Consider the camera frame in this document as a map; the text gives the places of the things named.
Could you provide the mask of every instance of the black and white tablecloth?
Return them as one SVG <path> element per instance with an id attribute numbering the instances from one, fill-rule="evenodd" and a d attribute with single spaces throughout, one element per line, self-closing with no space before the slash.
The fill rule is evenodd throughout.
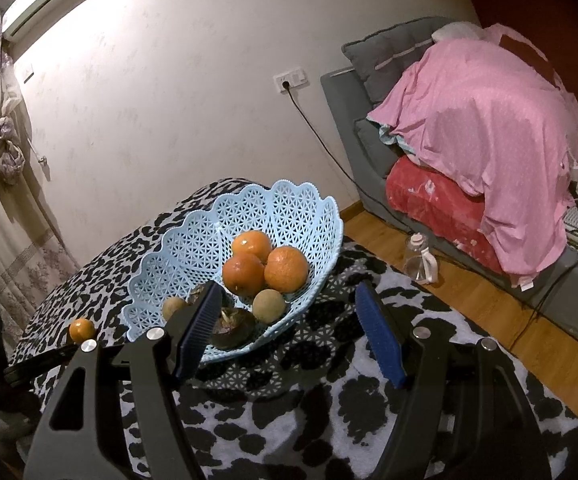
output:
<path id="1" fill-rule="evenodd" d="M 93 259 L 38 309 L 14 360 L 65 344 L 66 328 L 77 317 L 92 319 L 105 345 L 124 342 L 126 327 L 119 314 L 129 303 L 127 283 L 141 257 L 157 250 L 162 235 L 180 225 L 189 211 L 208 209 L 218 195 L 238 192 L 249 183 L 227 179 L 210 184 Z M 405 310 L 413 325 L 426 319 L 433 330 L 459 343 L 475 343 L 487 335 L 346 238 L 315 304 L 294 327 L 248 355 L 201 368 L 175 393 L 207 478 L 347 480 L 371 474 L 403 398 L 381 374 L 354 311 L 355 286 L 367 278 L 384 303 Z M 536 415 L 555 478 L 578 449 L 578 418 L 517 359 L 509 358 Z M 36 381 L 43 402 L 61 372 L 54 368 Z M 134 469 L 148 474 L 130 383 L 121 405 Z M 452 409 L 447 397 L 428 476 L 441 471 L 448 457 Z"/>

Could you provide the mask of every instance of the gray sofa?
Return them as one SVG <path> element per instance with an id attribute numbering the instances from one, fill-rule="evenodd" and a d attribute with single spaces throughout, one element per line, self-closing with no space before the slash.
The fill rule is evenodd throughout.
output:
<path id="1" fill-rule="evenodd" d="M 380 204 L 376 203 L 358 190 L 365 209 L 398 229 L 428 234 L 435 248 L 487 278 L 515 298 L 530 306 L 536 306 L 554 280 L 578 260 L 578 250 L 568 246 L 556 263 L 540 273 L 534 282 L 534 288 L 522 292 L 519 288 L 512 288 L 506 276 L 495 274 L 481 266 L 449 241 L 435 237 L 425 225 L 391 209 L 387 204 L 386 177 L 399 155 L 380 142 L 377 128 L 365 118 L 367 113 L 380 102 L 380 96 L 382 95 L 383 98 L 386 96 L 384 89 L 388 88 L 388 92 L 402 72 L 413 62 L 421 59 L 425 50 L 432 44 L 428 41 L 431 40 L 431 34 L 450 21 L 448 18 L 439 17 L 420 18 L 401 23 L 391 29 L 377 32 L 360 42 L 344 46 L 344 53 L 354 60 L 354 65 L 358 67 L 361 74 L 354 68 L 328 73 L 321 78 L 322 88 L 347 152 L 355 180 L 360 187 L 380 202 Z M 369 52 L 375 52 L 376 59 L 371 63 L 365 59 L 365 66 L 363 66 L 362 62 L 354 59 L 354 52 L 351 50 L 362 46 L 365 48 L 363 54 L 366 58 L 367 45 L 369 45 Z M 401 56 L 399 52 L 405 52 L 405 56 Z M 397 61 L 389 67 L 391 78 L 395 79 L 389 81 L 389 78 L 385 80 L 374 78 L 372 80 L 375 74 L 371 73 L 371 69 L 386 59 L 385 56 Z M 578 267 L 565 279 L 560 280 L 559 285 L 547 298 L 543 314 L 578 339 Z"/>

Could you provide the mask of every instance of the pink blanket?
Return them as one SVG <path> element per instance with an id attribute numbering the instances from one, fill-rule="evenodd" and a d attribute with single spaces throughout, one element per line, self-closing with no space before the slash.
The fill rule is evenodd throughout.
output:
<path id="1" fill-rule="evenodd" d="M 369 114 L 464 192 L 484 195 L 480 229 L 513 282 L 533 279 L 566 244 L 578 107 L 556 79 L 560 88 L 489 41 L 442 41 Z"/>

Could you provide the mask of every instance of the gray cushion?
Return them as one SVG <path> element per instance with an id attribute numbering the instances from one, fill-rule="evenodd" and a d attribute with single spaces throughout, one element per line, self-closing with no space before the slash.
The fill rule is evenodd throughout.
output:
<path id="1" fill-rule="evenodd" d="M 398 157 L 403 155 L 402 150 L 398 146 L 383 144 L 378 137 L 378 127 L 367 119 L 356 121 L 354 130 L 367 153 L 369 163 L 378 175 L 386 178 Z"/>
<path id="2" fill-rule="evenodd" d="M 431 34 L 453 21 L 435 16 L 400 23 L 343 45 L 342 53 L 360 76 L 371 102 L 377 105 L 384 101 L 402 73 L 432 45 Z"/>

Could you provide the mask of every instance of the white wall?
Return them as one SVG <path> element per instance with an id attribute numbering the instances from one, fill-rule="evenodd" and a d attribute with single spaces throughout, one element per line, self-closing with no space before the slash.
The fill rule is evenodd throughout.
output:
<path id="1" fill-rule="evenodd" d="M 440 14 L 476 20 L 469 0 L 87 0 L 18 63 L 43 192 L 81 264 L 195 189 L 243 176 L 311 181 L 357 200 L 272 76 L 302 66 L 299 102 L 348 167 L 320 75 L 340 47 Z"/>

